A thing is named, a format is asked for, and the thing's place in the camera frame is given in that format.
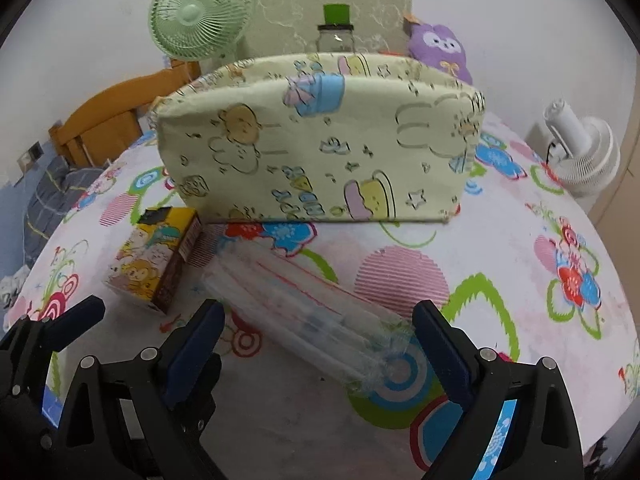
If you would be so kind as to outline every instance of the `yellow box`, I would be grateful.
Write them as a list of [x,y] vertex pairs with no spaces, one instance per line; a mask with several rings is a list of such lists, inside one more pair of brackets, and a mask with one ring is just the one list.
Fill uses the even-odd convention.
[[104,283],[134,303],[165,314],[198,234],[200,220],[191,207],[147,209],[116,254]]

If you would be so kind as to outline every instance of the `floral tablecloth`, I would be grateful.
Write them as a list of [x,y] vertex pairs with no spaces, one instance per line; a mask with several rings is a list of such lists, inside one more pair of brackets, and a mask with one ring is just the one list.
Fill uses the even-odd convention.
[[[558,362],[588,449],[640,390],[636,329],[594,227],[549,168],[493,114],[485,118],[458,214],[448,224],[206,226],[164,318],[126,304],[100,278],[148,206],[181,205],[155,135],[141,137],[87,190],[43,250],[5,326],[58,316],[89,294],[104,320],[52,360],[63,398],[86,354],[102,362],[159,346],[207,297],[201,269],[222,237],[248,238],[401,316],[430,298],[477,346]],[[250,210],[245,211],[251,217]],[[230,478],[417,478],[460,409],[414,340],[368,398],[263,337],[229,311],[216,351],[217,410],[202,442]]]

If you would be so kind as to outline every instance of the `blue wall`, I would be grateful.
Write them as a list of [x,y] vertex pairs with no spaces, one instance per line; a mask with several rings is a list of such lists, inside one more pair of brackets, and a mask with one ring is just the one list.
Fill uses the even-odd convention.
[[42,143],[44,154],[27,171],[24,178],[15,186],[7,184],[0,188],[0,278],[13,274],[20,269],[22,254],[22,220],[24,210],[44,175],[44,170],[56,156],[51,142]]

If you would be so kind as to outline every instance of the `plush toy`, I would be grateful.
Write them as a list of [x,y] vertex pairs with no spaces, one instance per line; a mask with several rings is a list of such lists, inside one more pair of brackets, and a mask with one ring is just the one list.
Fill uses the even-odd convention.
[[473,84],[471,74],[466,69],[465,49],[449,28],[412,22],[410,30],[407,48],[412,57],[460,81]]

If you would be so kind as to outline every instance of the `plush toy eye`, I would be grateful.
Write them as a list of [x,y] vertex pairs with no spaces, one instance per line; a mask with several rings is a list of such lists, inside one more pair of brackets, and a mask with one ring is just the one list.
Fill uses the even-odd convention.
[[436,46],[439,48],[442,46],[442,40],[435,32],[425,32],[422,39],[427,46]]
[[446,38],[445,40],[443,40],[440,47],[449,53],[457,52],[459,54],[460,52],[462,52],[460,44],[452,38]]

